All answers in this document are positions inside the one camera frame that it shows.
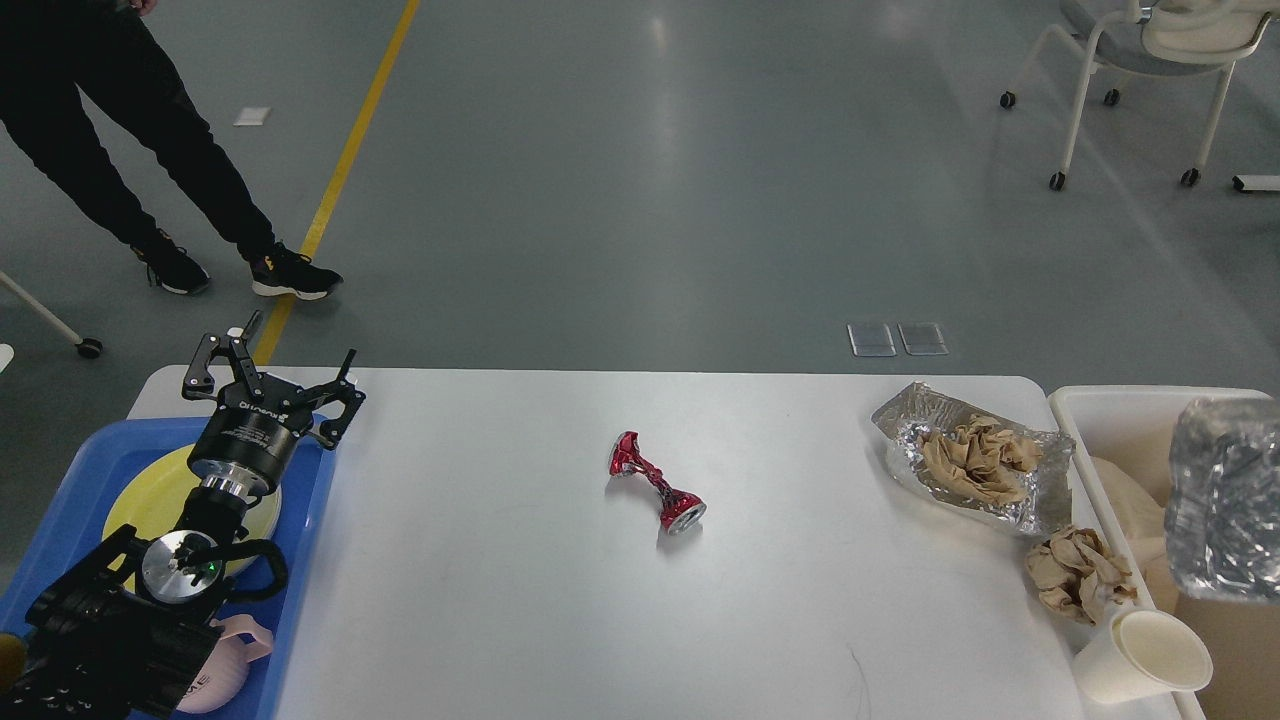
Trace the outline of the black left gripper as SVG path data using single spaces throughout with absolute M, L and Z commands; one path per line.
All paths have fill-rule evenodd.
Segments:
M 221 478 L 244 487 L 247 495 L 273 495 L 285 474 L 302 436 L 324 448 L 335 448 L 366 398 L 349 369 L 357 354 L 349 348 L 333 380 L 300 387 L 282 378 L 262 378 L 247 343 L 262 314 L 255 310 L 243 328 L 223 334 L 205 333 L 182 382 L 186 400 L 215 400 L 210 366 L 225 359 L 234 383 L 218 395 L 218 409 L 188 456 L 188 468 L 200 479 Z M 340 413 L 316 421 L 328 405 Z

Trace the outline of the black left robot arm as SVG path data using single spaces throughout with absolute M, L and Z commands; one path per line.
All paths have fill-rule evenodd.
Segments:
M 5 719 L 170 717 L 230 635 L 227 609 L 275 606 L 305 543 L 250 529 L 300 445 L 335 448 L 365 401 L 348 351 L 335 375 L 302 386 L 256 366 L 250 327 L 207 333 L 180 386 L 212 404 L 186 457 L 193 487 L 174 520 L 124 521 L 77 562 L 47 551 L 56 578 L 31 594 L 3 675 Z

